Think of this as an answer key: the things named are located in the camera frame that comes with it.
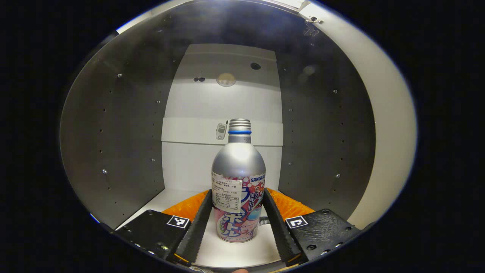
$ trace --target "gray metal panel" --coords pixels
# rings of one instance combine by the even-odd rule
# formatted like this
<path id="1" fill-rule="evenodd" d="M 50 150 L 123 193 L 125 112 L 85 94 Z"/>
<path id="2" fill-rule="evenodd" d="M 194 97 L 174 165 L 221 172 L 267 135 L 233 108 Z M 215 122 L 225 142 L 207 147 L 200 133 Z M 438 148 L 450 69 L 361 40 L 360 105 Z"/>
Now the gray metal panel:
<path id="1" fill-rule="evenodd" d="M 372 107 L 356 69 L 335 43 L 323 33 L 302 39 L 308 39 L 307 54 L 276 55 L 284 124 L 279 190 L 347 219 L 372 171 Z M 310 67 L 314 73 L 308 76 Z"/>
<path id="2" fill-rule="evenodd" d="M 160 139 L 178 62 L 158 42 L 157 23 L 142 22 L 103 47 L 78 75 L 63 109 L 60 140 L 69 181 L 111 228 L 165 188 Z"/>

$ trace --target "sangaria logo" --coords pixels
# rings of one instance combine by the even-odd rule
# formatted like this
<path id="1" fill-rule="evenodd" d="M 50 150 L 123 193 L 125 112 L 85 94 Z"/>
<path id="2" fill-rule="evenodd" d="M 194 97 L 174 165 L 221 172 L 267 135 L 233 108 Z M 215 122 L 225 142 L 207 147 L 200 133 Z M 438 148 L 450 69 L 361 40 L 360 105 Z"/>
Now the sangaria logo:
<path id="1" fill-rule="evenodd" d="M 254 181 L 259 181 L 259 180 L 263 180 L 265 176 L 266 176 L 266 175 L 262 175 L 262 176 L 260 176 L 260 177 L 251 178 L 251 182 L 254 182 Z"/>

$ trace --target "blue ring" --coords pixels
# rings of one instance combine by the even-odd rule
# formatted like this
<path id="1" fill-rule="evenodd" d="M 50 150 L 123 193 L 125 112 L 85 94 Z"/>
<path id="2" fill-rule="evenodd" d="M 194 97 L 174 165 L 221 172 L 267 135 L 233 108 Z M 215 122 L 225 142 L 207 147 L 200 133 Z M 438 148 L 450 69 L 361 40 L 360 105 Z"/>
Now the blue ring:
<path id="1" fill-rule="evenodd" d="M 230 135 L 250 135 L 251 131 L 229 131 Z"/>

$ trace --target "metal wall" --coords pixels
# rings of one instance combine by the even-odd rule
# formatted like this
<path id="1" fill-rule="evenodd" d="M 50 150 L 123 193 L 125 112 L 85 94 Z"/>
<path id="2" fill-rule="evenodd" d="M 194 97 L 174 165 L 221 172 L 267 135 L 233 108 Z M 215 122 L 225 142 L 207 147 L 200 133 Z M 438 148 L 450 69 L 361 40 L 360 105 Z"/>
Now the metal wall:
<path id="1" fill-rule="evenodd" d="M 160 135 L 175 71 L 188 45 L 222 43 L 276 52 L 284 123 L 279 189 L 346 219 L 372 170 L 372 108 L 345 54 L 323 33 L 304 36 L 306 28 L 268 4 L 210 0 L 114 38 L 79 74 L 61 120 L 63 163 L 87 209 L 115 228 L 164 189 Z M 315 71 L 302 76 L 307 66 Z"/>

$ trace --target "bottle label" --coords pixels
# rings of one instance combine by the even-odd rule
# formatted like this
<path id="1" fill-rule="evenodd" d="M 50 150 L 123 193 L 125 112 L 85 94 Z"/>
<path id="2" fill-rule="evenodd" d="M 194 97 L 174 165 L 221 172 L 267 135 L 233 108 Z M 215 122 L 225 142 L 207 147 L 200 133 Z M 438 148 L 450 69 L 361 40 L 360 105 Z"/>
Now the bottle label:
<path id="1" fill-rule="evenodd" d="M 219 237 L 229 242 L 245 242 L 256 235 L 264 180 L 264 173 L 248 177 L 212 173 L 212 203 Z"/>

